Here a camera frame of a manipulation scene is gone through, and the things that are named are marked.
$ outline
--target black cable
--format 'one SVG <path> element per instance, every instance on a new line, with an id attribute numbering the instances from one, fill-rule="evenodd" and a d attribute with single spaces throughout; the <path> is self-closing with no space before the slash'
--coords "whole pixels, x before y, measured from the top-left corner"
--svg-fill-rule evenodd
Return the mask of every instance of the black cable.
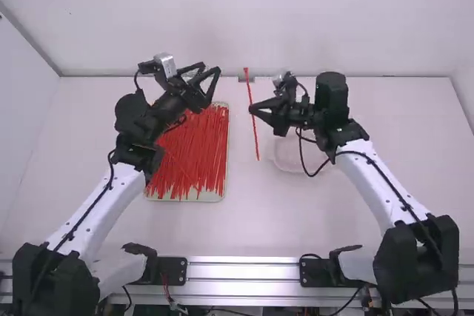
<path id="1" fill-rule="evenodd" d="M 360 286 L 360 287 L 355 291 L 354 295 L 351 296 L 350 299 L 349 299 L 340 309 L 338 309 L 336 312 L 333 312 L 332 314 L 325 315 L 325 316 L 336 316 L 339 312 L 341 312 L 341 311 L 344 310 L 346 307 L 348 307 L 349 304 L 354 301 L 354 299 L 356 298 L 358 292 L 360 292 L 362 288 L 363 288 L 363 286 Z"/>
<path id="2" fill-rule="evenodd" d="M 453 303 L 454 303 L 454 310 L 451 316 L 456 316 L 459 312 L 459 300 L 458 300 L 458 293 L 455 289 L 451 290 L 451 294 L 453 295 Z M 429 309 L 433 314 L 436 316 L 441 316 L 439 312 L 437 312 L 433 307 L 431 307 L 425 300 L 419 298 L 416 299 L 418 302 L 422 303 L 427 309 Z"/>
<path id="3" fill-rule="evenodd" d="M 436 316 L 441 316 L 441 314 L 439 312 L 437 312 L 436 310 L 434 310 L 433 307 L 431 307 L 426 301 L 424 301 L 423 299 L 416 299 L 417 301 L 419 301 L 420 303 L 422 303 L 424 305 L 424 307 L 426 307 L 428 310 L 430 310 L 433 314 L 435 314 Z"/>
<path id="4" fill-rule="evenodd" d="M 141 90 L 140 86 L 138 85 L 138 80 L 137 80 L 137 77 L 138 77 L 138 74 L 140 73 L 140 70 L 137 70 L 135 72 L 135 75 L 133 76 L 133 83 L 135 83 L 135 87 L 137 90 Z"/>
<path id="5" fill-rule="evenodd" d="M 307 169 L 306 169 L 306 166 L 304 165 L 304 159 L 303 159 L 303 150 L 301 148 L 301 140 L 302 140 L 302 137 L 301 137 L 301 128 L 300 128 L 300 135 L 299 136 L 299 154 L 300 154 L 300 159 L 301 159 L 301 165 L 303 166 L 303 170 L 304 172 L 309 176 L 309 177 L 314 177 L 316 176 L 320 171 L 321 169 L 324 168 L 324 166 L 326 166 L 327 162 L 329 161 L 326 160 L 313 174 L 310 174 Z M 433 240 L 433 238 L 430 236 L 429 232 L 427 231 L 427 228 L 423 225 L 423 223 L 421 222 L 421 220 L 419 219 L 419 217 L 414 213 L 413 211 L 413 208 L 407 203 L 407 201 L 401 196 L 400 192 L 395 188 L 395 186 L 393 185 L 393 183 L 390 181 L 390 179 L 385 175 L 385 173 L 380 169 L 380 167 L 377 165 L 377 163 L 372 159 L 370 158 L 368 155 L 366 155 L 365 153 L 362 153 L 362 152 L 357 152 L 357 151 L 342 151 L 342 152 L 337 152 L 336 153 L 336 157 L 339 156 L 339 155 L 348 155 L 348 154 L 351 154 L 351 155 L 359 155 L 365 159 L 367 159 L 367 163 L 372 165 L 375 170 L 377 170 L 377 172 L 379 173 L 379 175 L 384 179 L 384 181 L 387 183 L 387 185 L 391 188 L 391 190 L 395 193 L 396 197 L 400 200 L 400 202 L 403 204 L 404 208 L 406 209 L 406 211 L 409 212 L 409 214 L 413 217 L 413 219 L 416 221 L 416 223 L 420 226 L 420 229 L 421 231 L 423 232 L 424 234 L 424 237 L 426 238 L 428 244 L 430 245 L 430 247 L 433 249 L 433 251 L 436 253 L 436 256 L 438 257 L 438 261 L 440 263 L 442 263 L 442 255 L 441 255 L 441 251 L 439 250 L 438 246 L 436 246 L 436 242 Z M 451 293 L 453 294 L 453 303 L 454 303 L 454 311 L 453 311 L 453 314 L 451 316 L 456 316 L 458 314 L 458 311 L 459 311 L 459 301 L 458 301 L 458 295 L 456 293 L 456 290 L 453 289 L 451 290 Z M 422 299 L 418 299 L 418 301 L 420 301 L 421 303 L 423 304 L 426 304 L 428 305 L 425 301 L 423 301 Z"/>
<path id="6" fill-rule="evenodd" d="M 304 165 L 304 159 L 303 159 L 303 146 L 301 145 L 301 141 L 303 140 L 303 137 L 301 136 L 301 128 L 299 129 L 299 135 L 298 135 L 298 137 L 299 137 L 299 139 L 298 139 L 299 158 L 300 158 L 300 160 L 301 160 L 301 165 L 303 166 L 304 173 L 305 173 L 308 177 L 310 177 L 310 178 L 316 177 L 317 174 L 318 174 L 320 171 L 322 171 L 322 169 L 326 166 L 326 164 L 329 163 L 330 160 L 329 160 L 329 158 L 328 158 L 326 161 L 324 161 L 324 163 L 323 163 L 321 166 L 319 166 L 319 168 L 318 168 L 314 173 L 308 172 L 308 169 L 307 169 L 306 166 Z"/>
<path id="7" fill-rule="evenodd" d="M 317 255 L 316 253 L 304 253 L 300 258 L 299 258 L 299 261 L 301 262 L 301 260 L 305 257 L 314 257 L 316 259 L 323 259 L 321 258 L 321 256 Z"/>
<path id="8" fill-rule="evenodd" d="M 36 278 L 36 282 L 33 285 L 32 291 L 31 291 L 31 297 L 29 302 L 26 304 L 24 308 L 24 313 L 27 315 L 28 311 L 30 311 L 31 304 L 33 303 L 36 294 L 38 293 L 39 285 L 44 279 L 44 276 L 46 275 L 46 272 L 50 266 L 50 264 L 53 262 L 53 257 L 55 252 L 59 251 L 59 249 L 69 240 L 71 241 L 74 238 L 74 232 L 78 229 L 78 227 L 81 225 L 81 223 L 85 220 L 85 218 L 90 214 L 92 209 L 94 208 L 95 205 L 101 200 L 102 196 L 105 195 L 105 193 L 109 190 L 112 189 L 112 182 L 113 182 L 113 176 L 114 176 L 114 171 L 113 171 L 113 164 L 112 164 L 112 155 L 115 152 L 115 150 L 111 150 L 109 154 L 107 155 L 107 162 L 109 163 L 109 168 L 110 168 L 110 178 L 107 184 L 105 184 L 103 190 L 100 192 L 100 194 L 97 196 L 97 198 L 94 200 L 94 202 L 91 203 L 91 205 L 87 208 L 86 212 L 81 216 L 81 218 L 78 219 L 76 224 L 73 226 L 73 228 L 61 239 L 61 241 L 58 243 L 56 247 L 53 249 L 53 253 L 50 254 L 49 258 L 46 260 L 46 262 L 43 265 L 43 269 L 40 271 L 38 274 L 38 277 Z"/>
<path id="9" fill-rule="evenodd" d="M 309 96 L 308 91 L 307 91 L 306 87 L 303 84 L 298 82 L 298 86 L 303 89 L 305 95 Z"/>
<path id="10" fill-rule="evenodd" d="M 303 136 L 301 128 L 299 128 L 299 133 L 298 133 L 298 127 L 295 127 L 295 134 L 303 141 L 310 142 L 312 144 L 317 144 L 316 140 L 312 140 L 311 138 L 306 138 Z"/>
<path id="11" fill-rule="evenodd" d="M 128 306 L 125 308 L 125 312 L 127 312 L 130 309 L 130 307 L 132 307 L 133 305 L 132 297 L 130 296 L 130 293 L 128 292 L 125 285 L 122 286 L 122 289 L 124 290 L 125 294 L 127 294 L 127 297 L 128 297 Z"/>

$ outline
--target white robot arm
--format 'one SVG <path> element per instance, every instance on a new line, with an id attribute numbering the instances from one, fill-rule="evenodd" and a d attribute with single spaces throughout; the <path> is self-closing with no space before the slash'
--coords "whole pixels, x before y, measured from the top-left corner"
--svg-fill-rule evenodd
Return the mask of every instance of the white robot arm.
<path id="1" fill-rule="evenodd" d="M 337 286 L 362 280 L 377 285 L 391 303 L 454 290 L 458 227 L 447 215 L 433 216 L 388 170 L 369 135 L 349 118 L 346 78 L 333 72 L 318 75 L 314 104 L 292 73 L 276 77 L 273 83 L 276 96 L 250 105 L 250 114 L 269 124 L 274 135 L 285 136 L 290 127 L 300 129 L 302 163 L 301 140 L 305 139 L 325 152 L 328 161 L 353 182 L 383 236 L 377 251 L 348 246 L 332 251 L 329 260 L 303 256 L 301 285 Z M 297 87 L 305 91 L 300 102 L 296 101 Z M 301 130 L 312 130 L 315 140 L 303 138 Z"/>
<path id="2" fill-rule="evenodd" d="M 221 70 L 205 69 L 202 62 L 176 69 L 167 53 L 138 64 L 136 75 L 153 74 L 165 93 L 149 105 L 135 77 L 136 92 L 118 101 L 109 170 L 41 246 L 25 243 L 13 258 L 15 315 L 93 315 L 101 299 L 128 283 L 163 284 L 165 276 L 167 285 L 184 285 L 186 259 L 161 257 L 146 246 L 128 243 L 108 258 L 96 258 L 117 219 L 159 168 L 164 150 L 158 137 L 179 124 L 185 110 L 199 114 L 211 104 Z M 195 75 L 185 81 L 182 75 L 191 71 Z M 208 78 L 204 92 L 201 83 Z"/>

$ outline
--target white wall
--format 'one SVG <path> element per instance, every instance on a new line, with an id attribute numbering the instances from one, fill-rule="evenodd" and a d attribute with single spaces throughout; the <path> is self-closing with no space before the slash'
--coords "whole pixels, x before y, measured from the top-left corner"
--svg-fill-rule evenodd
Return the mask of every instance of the white wall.
<path id="1" fill-rule="evenodd" d="M 0 82 L 1 229 L 59 82 L 5 17 L 0 20 Z"/>
<path id="2" fill-rule="evenodd" d="M 67 75 L 161 50 L 236 73 L 451 75 L 474 122 L 473 0 L 2 0 Z"/>

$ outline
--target wooden board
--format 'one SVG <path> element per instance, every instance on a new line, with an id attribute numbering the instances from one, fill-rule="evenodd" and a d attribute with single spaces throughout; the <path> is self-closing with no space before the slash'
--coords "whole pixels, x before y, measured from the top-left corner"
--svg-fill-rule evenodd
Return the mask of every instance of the wooden board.
<path id="1" fill-rule="evenodd" d="M 226 107 L 227 109 L 229 108 L 229 105 L 227 103 L 224 103 L 224 102 L 221 102 L 221 101 L 220 102 L 213 102 L 213 105 Z M 227 158 L 229 158 L 230 135 L 231 135 L 231 132 L 229 132 L 229 134 L 227 135 Z M 227 188 L 227 173 L 228 173 L 228 171 L 229 171 L 229 169 L 226 168 L 225 178 L 224 178 L 224 194 L 222 196 L 220 196 L 215 191 L 209 191 L 209 190 L 203 190 L 203 191 L 199 192 L 199 194 L 198 194 L 198 190 L 196 188 L 192 187 L 187 196 L 181 196 L 178 199 L 172 199 L 171 190 L 168 190 L 168 192 L 166 194 L 164 194 L 161 198 L 158 196 L 157 192 L 155 192 L 154 194 L 150 194 L 150 195 L 148 195 L 145 192 L 144 197 L 147 200 L 150 200 L 150 201 L 175 201 L 175 202 L 191 202 L 192 201 L 192 202 L 196 202 L 196 203 L 199 203 L 199 202 L 201 202 L 201 203 L 217 203 L 217 202 L 221 201 L 225 196 L 225 190 Z"/>

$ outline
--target black bracket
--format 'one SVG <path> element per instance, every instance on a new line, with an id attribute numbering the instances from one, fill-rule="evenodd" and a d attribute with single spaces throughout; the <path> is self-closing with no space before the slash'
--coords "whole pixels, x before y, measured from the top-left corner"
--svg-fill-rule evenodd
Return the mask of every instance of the black bracket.
<path id="1" fill-rule="evenodd" d="M 304 288 L 360 287 L 359 280 L 344 280 L 337 277 L 337 267 L 330 259 L 303 258 L 299 261 L 299 283 Z"/>
<path id="2" fill-rule="evenodd" d="M 127 243 L 122 247 L 133 255 L 146 255 L 147 266 L 143 276 L 135 285 L 183 286 L 186 283 L 187 259 L 184 257 L 159 257 L 153 248 L 137 243 Z"/>
<path id="3" fill-rule="evenodd" d="M 186 283 L 187 259 L 184 257 L 158 257 L 160 278 L 155 285 L 183 286 Z"/>

